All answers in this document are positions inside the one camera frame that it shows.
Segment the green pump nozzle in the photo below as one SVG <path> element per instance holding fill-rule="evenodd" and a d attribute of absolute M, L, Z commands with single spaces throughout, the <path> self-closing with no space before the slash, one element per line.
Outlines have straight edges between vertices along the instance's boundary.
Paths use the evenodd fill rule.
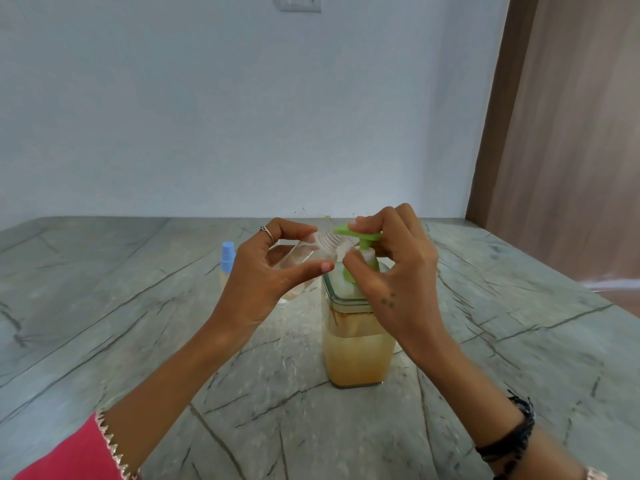
<path fill-rule="evenodd" d="M 380 263 L 376 258 L 376 254 L 373 250 L 370 250 L 371 243 L 373 241 L 379 241 L 380 238 L 382 238 L 382 234 L 380 232 L 377 232 L 375 234 L 361 234 L 359 232 L 352 231 L 346 225 L 336 227 L 335 229 L 333 229 L 333 232 L 340 235 L 350 235 L 352 237 L 357 237 L 360 240 L 360 244 L 358 247 L 360 249 L 360 254 L 362 254 L 362 257 L 364 258 L 364 261 L 366 261 L 367 265 L 370 268 L 375 269 L 376 271 L 380 271 Z M 348 272 L 347 268 L 343 268 L 342 275 L 344 276 L 345 280 L 355 284 L 356 280 L 353 279 L 353 276 L 350 272 Z"/>

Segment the gray marble table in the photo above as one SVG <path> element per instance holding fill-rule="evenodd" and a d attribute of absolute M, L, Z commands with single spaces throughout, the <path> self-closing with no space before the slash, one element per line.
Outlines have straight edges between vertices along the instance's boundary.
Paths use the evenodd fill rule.
<path fill-rule="evenodd" d="M 329 227 L 326 219 L 308 219 Z M 334 224 L 343 223 L 334 219 Z M 0 479 L 116 402 L 220 295 L 221 243 L 260 219 L 52 218 L 0 233 Z M 464 352 L 613 478 L 640 471 L 640 320 L 462 220 L 426 219 Z M 491 478 L 402 350 L 377 387 L 337 390 L 319 289 L 276 309 L 143 467 L 151 479 Z"/>

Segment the switch plate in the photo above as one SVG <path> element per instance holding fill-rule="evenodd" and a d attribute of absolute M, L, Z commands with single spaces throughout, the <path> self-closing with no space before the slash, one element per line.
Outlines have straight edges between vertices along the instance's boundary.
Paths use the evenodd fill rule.
<path fill-rule="evenodd" d="M 322 12 L 322 0 L 280 0 L 282 11 Z"/>

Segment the silver ring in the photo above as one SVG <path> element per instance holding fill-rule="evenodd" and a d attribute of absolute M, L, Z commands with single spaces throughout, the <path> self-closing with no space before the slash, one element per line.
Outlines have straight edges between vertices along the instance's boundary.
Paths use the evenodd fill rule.
<path fill-rule="evenodd" d="M 260 226 L 260 230 L 265 231 L 267 234 L 269 234 L 269 237 L 271 238 L 271 245 L 274 245 L 276 243 L 276 240 L 273 238 L 271 231 L 269 229 L 267 229 L 267 226 Z"/>

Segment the right hand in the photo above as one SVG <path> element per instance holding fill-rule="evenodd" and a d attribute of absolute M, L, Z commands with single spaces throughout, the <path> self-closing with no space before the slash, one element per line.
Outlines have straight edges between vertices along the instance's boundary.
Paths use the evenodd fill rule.
<path fill-rule="evenodd" d="M 380 325 L 405 352 L 435 346 L 447 336 L 436 293 L 438 251 L 425 233 L 411 205 L 386 207 L 371 217 L 358 217 L 349 229 L 363 234 L 382 231 L 376 254 L 395 265 L 379 273 L 366 265 L 357 250 L 342 263 L 369 300 Z"/>

